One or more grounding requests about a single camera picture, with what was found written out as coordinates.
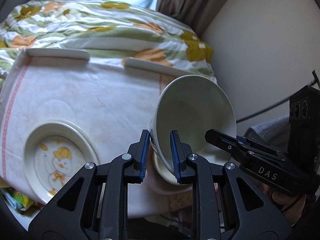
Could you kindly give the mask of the person's right hand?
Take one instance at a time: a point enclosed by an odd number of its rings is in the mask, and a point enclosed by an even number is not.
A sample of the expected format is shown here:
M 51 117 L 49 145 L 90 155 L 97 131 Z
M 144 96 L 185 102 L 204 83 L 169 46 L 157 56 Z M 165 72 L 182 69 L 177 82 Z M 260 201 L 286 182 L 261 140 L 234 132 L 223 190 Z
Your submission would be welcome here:
M 302 197 L 290 197 L 274 191 L 264 183 L 261 183 L 258 187 L 269 199 L 283 208 L 283 214 L 291 225 L 298 222 L 303 213 L 306 195 Z

